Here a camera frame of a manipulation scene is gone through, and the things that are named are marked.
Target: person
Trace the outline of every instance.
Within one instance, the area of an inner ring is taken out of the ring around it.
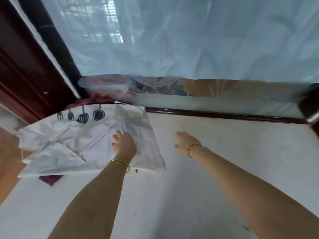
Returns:
[[[127,165],[137,151],[128,132],[117,131],[112,138],[114,160],[78,193],[49,239],[110,238]],[[291,197],[202,146],[188,133],[176,132],[175,138],[175,148],[210,173],[260,239],[319,238],[319,218]]]

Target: gold bangle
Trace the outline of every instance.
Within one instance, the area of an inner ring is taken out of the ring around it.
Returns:
[[[193,146],[193,145],[200,145],[200,146],[201,146],[200,143],[193,143],[193,144],[191,144],[191,145],[189,146],[188,150],[187,150],[187,155],[188,155],[188,156],[189,156],[189,149],[190,149],[190,147]]]
[[[125,164],[125,165],[129,168],[129,169],[127,169],[126,173],[127,173],[128,171],[130,171],[130,166],[129,166],[126,162],[124,162],[124,161],[122,161],[122,160],[118,160],[118,159],[113,159],[113,160],[111,160],[110,162],[114,162],[114,161],[118,161],[118,162],[121,162],[121,163]]]

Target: maroon patterned fabric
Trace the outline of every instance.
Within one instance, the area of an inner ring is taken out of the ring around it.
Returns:
[[[75,103],[67,105],[64,110],[68,110],[74,107],[82,106],[82,105],[92,105],[92,104],[114,104],[114,100],[109,96],[105,97],[95,97],[94,99],[77,99]],[[53,186],[56,181],[61,179],[63,175],[44,175],[40,176],[39,179],[42,180],[44,183]]]

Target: black spoon illustration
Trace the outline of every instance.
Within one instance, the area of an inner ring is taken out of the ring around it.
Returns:
[[[70,120],[73,120],[73,118],[74,118],[74,114],[73,114],[73,112],[71,112],[71,109],[69,109],[69,113],[68,113],[68,119],[69,119],[69,121]]]
[[[84,106],[82,106],[83,113],[79,115],[77,122],[86,124],[89,120],[89,114],[84,112]]]
[[[94,120],[99,121],[105,116],[105,112],[101,110],[101,104],[99,104],[99,109],[93,112]]]

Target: wooden floor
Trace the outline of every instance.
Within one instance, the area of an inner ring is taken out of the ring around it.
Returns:
[[[18,174],[25,164],[21,162],[19,138],[0,128],[0,205],[18,182]]]

